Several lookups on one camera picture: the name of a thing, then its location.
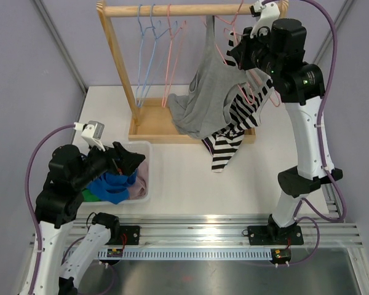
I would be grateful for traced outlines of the green tank top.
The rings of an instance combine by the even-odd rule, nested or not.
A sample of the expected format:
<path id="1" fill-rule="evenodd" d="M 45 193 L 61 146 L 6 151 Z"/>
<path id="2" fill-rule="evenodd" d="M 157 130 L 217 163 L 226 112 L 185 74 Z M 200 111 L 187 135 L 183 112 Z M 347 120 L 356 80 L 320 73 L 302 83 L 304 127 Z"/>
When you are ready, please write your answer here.
<path id="1" fill-rule="evenodd" d="M 84 189 L 82 191 L 82 196 L 84 198 L 84 202 L 99 202 L 100 201 L 100 199 L 88 189 Z"/>

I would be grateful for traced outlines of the light blue wire hanger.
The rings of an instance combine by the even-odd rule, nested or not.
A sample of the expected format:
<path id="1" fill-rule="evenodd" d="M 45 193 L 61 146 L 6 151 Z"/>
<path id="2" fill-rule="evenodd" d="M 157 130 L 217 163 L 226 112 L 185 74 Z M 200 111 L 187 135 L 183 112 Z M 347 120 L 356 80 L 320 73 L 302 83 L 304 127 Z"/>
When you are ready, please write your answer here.
<path id="1" fill-rule="evenodd" d="M 136 106 L 138 108 L 141 108 L 143 106 L 143 103 L 146 98 L 145 90 L 148 83 L 148 78 L 150 74 L 150 65 L 148 65 L 145 69 L 145 72 L 143 73 L 143 49 L 145 45 L 145 36 L 149 31 L 151 31 L 153 34 L 155 33 L 155 26 L 153 22 L 151 22 L 150 25 L 147 25 L 144 27 L 142 25 L 142 22 L 140 20 L 141 17 L 141 8 L 142 5 L 138 5 L 137 9 L 137 22 L 140 27 L 140 34 L 141 34 L 141 41 L 140 41 L 140 47 L 139 47 L 139 53 L 138 53 L 138 72 L 137 72 L 137 87 L 136 87 Z"/>

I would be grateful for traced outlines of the grey tank top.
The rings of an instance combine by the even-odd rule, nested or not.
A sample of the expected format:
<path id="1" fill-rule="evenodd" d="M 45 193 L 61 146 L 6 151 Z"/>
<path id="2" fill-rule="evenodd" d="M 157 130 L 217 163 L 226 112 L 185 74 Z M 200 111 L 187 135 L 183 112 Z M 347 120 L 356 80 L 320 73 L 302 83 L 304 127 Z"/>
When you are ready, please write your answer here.
<path id="1" fill-rule="evenodd" d="M 247 82 L 245 71 L 224 63 L 215 45 L 215 17 L 206 16 L 204 51 L 188 93 L 167 99 L 176 130 L 201 140 L 227 127 L 232 102 Z"/>

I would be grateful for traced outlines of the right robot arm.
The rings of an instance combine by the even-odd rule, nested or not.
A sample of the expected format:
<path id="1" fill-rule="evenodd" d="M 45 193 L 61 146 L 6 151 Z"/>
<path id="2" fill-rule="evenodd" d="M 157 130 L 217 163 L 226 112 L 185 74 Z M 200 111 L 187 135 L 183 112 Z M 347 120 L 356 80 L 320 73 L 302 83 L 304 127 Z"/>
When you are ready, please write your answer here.
<path id="1" fill-rule="evenodd" d="M 322 134 L 323 74 L 317 65 L 303 60 L 305 40 L 306 29 L 299 20 L 280 18 L 270 25 L 245 28 L 229 53 L 239 69 L 259 69 L 271 77 L 292 123 L 298 164 L 277 176 L 282 192 L 265 227 L 273 243 L 282 243 L 294 233 L 294 215 L 302 200 L 323 184 L 343 178 L 343 171 L 327 156 Z"/>

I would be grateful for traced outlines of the mauve tank top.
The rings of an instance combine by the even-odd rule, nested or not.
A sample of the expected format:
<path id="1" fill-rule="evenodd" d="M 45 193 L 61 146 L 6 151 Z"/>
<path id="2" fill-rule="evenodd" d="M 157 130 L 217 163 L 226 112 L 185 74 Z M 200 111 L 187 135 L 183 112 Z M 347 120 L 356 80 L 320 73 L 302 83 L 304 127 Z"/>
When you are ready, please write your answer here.
<path id="1" fill-rule="evenodd" d="M 137 169 L 137 177 L 129 190 L 130 200 L 144 199 L 148 193 L 149 183 L 149 165 L 147 161 L 143 161 Z"/>

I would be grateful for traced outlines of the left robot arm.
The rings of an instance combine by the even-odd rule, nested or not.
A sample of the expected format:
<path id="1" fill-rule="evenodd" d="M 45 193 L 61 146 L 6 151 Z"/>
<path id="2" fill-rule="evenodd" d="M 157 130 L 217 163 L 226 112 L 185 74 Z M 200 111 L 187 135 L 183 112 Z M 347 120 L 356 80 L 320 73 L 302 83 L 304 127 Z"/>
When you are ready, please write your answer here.
<path id="1" fill-rule="evenodd" d="M 115 244 L 121 236 L 119 218 L 99 213 L 81 244 L 62 261 L 66 239 L 84 201 L 82 191 L 106 172 L 130 176 L 144 160 L 143 154 L 130 152 L 119 142 L 102 149 L 94 146 L 85 157 L 72 144 L 54 150 L 42 192 L 36 198 L 36 239 L 24 294 L 77 294 L 100 248 Z"/>

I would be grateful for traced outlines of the blue tank top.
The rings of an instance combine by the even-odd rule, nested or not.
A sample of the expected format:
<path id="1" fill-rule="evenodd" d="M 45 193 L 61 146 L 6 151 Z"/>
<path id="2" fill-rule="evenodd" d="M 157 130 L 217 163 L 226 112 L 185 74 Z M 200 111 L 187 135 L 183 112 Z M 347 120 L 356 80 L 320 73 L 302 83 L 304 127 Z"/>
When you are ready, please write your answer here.
<path id="1" fill-rule="evenodd" d="M 131 176 L 104 173 L 92 181 L 87 189 L 100 201 L 117 205 L 130 198 L 129 188 L 137 180 L 137 172 Z"/>

